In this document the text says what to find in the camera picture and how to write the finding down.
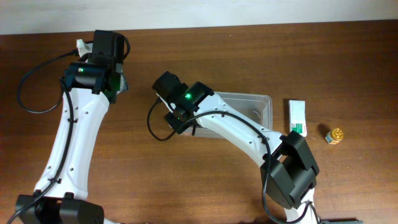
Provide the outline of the white green medicine box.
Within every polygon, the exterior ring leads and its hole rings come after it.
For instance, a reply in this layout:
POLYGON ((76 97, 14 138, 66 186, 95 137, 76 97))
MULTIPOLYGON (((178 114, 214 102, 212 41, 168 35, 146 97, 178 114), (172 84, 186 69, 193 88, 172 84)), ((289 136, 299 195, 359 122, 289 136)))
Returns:
POLYGON ((289 100, 289 131, 295 131, 301 136, 307 137, 304 101, 289 100))

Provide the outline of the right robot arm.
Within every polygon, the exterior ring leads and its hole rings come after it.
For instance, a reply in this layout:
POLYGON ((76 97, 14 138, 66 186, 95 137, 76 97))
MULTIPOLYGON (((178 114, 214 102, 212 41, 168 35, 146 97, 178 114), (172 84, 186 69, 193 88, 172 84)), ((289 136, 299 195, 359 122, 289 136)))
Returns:
POLYGON ((174 134, 190 126, 210 129, 245 152, 260 168, 262 206, 275 223, 267 199, 284 208, 286 223, 320 223, 313 196, 320 172, 305 140, 295 131, 288 135, 267 129, 227 104, 219 94, 201 82, 182 83, 170 72, 152 86, 169 109, 165 119, 174 134))

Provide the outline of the small gold lid jar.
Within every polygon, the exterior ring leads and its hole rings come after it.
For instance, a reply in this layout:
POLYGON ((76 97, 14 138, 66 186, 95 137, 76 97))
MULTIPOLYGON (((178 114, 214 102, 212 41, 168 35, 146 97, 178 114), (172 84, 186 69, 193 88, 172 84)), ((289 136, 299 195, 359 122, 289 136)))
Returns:
POLYGON ((343 138, 344 134, 340 128, 330 130, 325 136, 328 144, 338 144, 340 141, 343 140, 343 138))

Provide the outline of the clear plastic container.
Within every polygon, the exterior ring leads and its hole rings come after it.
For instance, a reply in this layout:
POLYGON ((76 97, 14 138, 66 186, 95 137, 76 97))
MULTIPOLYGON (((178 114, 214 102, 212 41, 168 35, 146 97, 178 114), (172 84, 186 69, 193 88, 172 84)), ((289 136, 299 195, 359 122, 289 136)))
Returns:
MULTIPOLYGON (((263 128, 272 130, 272 100, 269 96, 221 91, 214 91, 214 94, 218 95, 223 100, 223 103, 220 104, 221 108, 213 107, 210 108, 210 111, 224 110, 223 107, 228 105, 263 128)), ((191 126, 182 132, 181 135, 223 139, 223 136, 200 125, 196 125, 194 133, 193 126, 191 126)))

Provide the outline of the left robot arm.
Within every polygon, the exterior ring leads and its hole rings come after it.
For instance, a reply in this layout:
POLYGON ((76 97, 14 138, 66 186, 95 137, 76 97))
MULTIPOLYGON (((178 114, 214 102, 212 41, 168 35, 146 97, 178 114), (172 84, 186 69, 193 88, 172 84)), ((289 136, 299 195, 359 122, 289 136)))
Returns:
POLYGON ((19 195, 12 223, 109 223, 102 206, 90 203, 88 174, 101 122, 117 95, 128 89, 122 65, 128 39, 96 30, 70 52, 79 59, 65 69, 57 101, 62 116, 50 157, 31 195, 19 195))

